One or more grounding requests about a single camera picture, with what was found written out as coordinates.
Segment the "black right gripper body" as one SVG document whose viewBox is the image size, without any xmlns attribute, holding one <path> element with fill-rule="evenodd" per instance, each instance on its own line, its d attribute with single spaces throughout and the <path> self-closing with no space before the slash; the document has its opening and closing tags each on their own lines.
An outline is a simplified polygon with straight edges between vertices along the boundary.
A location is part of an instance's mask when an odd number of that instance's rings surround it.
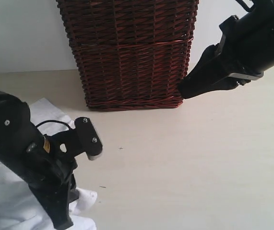
<svg viewBox="0 0 274 230">
<path fill-rule="evenodd" d="M 235 43 L 231 41 L 232 29 L 239 22 L 239 17 L 232 15 L 223 21 L 219 28 L 222 37 L 219 43 L 209 46 L 210 62 L 213 64 L 211 73 L 213 82 L 210 90 L 232 90 L 251 81 L 263 77 L 263 72 L 257 72 L 244 64 L 235 51 Z"/>
</svg>

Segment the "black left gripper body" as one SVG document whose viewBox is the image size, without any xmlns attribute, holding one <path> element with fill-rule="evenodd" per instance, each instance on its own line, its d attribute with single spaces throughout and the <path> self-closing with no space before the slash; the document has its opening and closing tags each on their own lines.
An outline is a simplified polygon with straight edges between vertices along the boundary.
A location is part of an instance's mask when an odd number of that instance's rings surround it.
<svg viewBox="0 0 274 230">
<path fill-rule="evenodd" d="M 48 141 L 39 146 L 32 143 L 26 149 L 26 165 L 29 188 L 39 190 L 57 190 L 66 183 L 71 183 L 69 204 L 79 198 L 73 170 L 77 168 L 76 160 L 65 161 L 58 145 Z"/>
</svg>

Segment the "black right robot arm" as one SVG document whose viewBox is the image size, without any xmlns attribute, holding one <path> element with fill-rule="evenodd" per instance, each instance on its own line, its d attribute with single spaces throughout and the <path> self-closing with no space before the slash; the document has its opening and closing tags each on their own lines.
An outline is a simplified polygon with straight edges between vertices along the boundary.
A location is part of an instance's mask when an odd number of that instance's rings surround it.
<svg viewBox="0 0 274 230">
<path fill-rule="evenodd" d="M 208 46 L 192 71 L 178 85 L 183 99 L 233 90 L 263 77 L 274 66 L 274 0 L 254 0 L 247 12 L 232 15 L 219 25 L 222 37 Z"/>
</svg>

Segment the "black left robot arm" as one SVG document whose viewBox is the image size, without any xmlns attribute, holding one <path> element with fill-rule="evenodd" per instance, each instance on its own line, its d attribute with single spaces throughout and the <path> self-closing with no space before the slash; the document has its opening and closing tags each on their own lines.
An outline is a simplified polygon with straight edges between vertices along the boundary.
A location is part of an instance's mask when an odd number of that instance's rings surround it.
<svg viewBox="0 0 274 230">
<path fill-rule="evenodd" d="M 43 135 L 30 120 L 27 103 L 0 91 L 0 162 L 29 186 L 57 230 L 73 225 L 69 204 L 79 194 L 73 171 L 81 153 L 73 129 Z"/>
</svg>

